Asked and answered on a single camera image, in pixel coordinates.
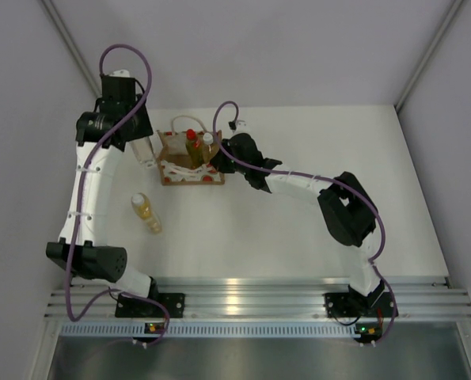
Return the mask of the amber bottle white cap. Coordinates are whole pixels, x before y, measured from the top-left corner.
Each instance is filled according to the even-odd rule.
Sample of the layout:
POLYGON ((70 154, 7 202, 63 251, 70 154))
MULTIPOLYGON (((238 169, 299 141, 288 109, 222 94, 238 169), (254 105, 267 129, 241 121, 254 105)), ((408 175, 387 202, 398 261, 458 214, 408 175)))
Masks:
POLYGON ((205 165, 209 164, 211 159, 216 155, 215 140, 211 133, 203 134, 202 156, 205 165))

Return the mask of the yellow bottle red cap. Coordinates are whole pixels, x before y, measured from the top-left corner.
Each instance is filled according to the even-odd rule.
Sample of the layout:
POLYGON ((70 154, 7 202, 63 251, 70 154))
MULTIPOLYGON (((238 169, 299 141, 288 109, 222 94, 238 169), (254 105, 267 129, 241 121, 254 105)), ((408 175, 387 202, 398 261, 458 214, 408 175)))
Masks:
POLYGON ((203 164, 203 151, 198 135, 192 129, 186 131, 186 150, 191 158, 192 168, 198 168, 203 164))

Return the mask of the clear bottle grey cap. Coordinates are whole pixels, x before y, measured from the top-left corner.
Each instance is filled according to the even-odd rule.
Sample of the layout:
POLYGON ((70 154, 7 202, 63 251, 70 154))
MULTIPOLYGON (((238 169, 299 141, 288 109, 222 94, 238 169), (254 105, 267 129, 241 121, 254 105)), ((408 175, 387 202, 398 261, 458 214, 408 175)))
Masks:
POLYGON ((149 136, 131 141, 130 146, 141 166, 149 169, 156 165, 157 159, 149 136))

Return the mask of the red dotted canvas bag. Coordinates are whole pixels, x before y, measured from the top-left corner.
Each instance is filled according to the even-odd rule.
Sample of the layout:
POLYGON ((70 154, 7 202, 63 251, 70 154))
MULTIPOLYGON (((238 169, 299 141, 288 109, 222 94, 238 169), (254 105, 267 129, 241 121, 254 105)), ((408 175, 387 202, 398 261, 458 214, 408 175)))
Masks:
MULTIPOLYGON (((201 147, 203 145, 203 134, 209 132, 215 137, 221 138, 222 133, 216 132, 213 134, 208 131, 202 120, 190 116, 190 115, 179 115, 175 116, 170 120, 170 129, 168 131, 158 131, 158 137, 162 144, 161 152, 158 155, 158 169, 161 176, 161 183, 164 186, 173 185, 223 185, 225 184, 225 176, 217 171, 210 163, 205 165, 204 163, 198 168, 192 168, 191 158, 188 154, 186 155, 172 155, 169 154, 168 149, 165 145, 165 134, 170 132, 181 133, 186 131, 179 131, 175 127, 175 123, 180 119, 192 120, 199 125, 199 130, 193 131, 199 137, 201 141, 201 147)), ((219 145, 215 140, 215 152, 218 153, 219 145)))

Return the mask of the amber bottle clear cap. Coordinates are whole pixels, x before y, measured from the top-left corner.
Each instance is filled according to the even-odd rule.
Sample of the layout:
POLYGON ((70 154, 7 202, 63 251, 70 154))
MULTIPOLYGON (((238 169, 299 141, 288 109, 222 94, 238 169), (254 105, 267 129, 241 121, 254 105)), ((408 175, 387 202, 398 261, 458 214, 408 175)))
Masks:
POLYGON ((159 217, 151 206, 149 198, 143 193, 136 193, 131 197, 131 206, 135 214, 144 222, 152 234, 162 232, 159 217))

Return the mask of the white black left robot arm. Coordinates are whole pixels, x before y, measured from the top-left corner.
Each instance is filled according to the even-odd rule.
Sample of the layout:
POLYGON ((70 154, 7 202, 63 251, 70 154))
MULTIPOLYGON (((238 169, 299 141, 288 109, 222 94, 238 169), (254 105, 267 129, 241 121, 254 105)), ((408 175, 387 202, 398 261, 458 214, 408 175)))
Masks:
POLYGON ((149 317, 159 311, 156 283, 128 263, 127 251, 108 243, 107 217, 116 168, 128 145, 141 163, 151 159, 153 129, 141 107, 107 141, 102 137, 142 98, 143 86, 127 70, 101 79, 102 95, 92 112, 76 123, 76 174, 70 207, 57 241, 47 244, 46 255, 64 269, 66 277, 80 277, 132 293, 133 307, 149 317))

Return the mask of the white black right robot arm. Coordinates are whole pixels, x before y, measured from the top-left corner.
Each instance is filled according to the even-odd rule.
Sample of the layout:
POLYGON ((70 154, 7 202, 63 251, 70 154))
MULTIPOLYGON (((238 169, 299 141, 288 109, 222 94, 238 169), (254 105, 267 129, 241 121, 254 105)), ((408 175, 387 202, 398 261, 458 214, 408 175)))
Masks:
POLYGON ((378 307, 385 284, 374 268, 372 246, 378 210, 355 175, 333 179, 301 175, 279 160, 265 158, 244 132, 229 139, 215 136, 218 153, 210 159, 220 173, 240 173, 252 188, 281 194, 318 206, 330 236, 354 249, 344 260, 349 273, 347 308, 368 316, 378 307))

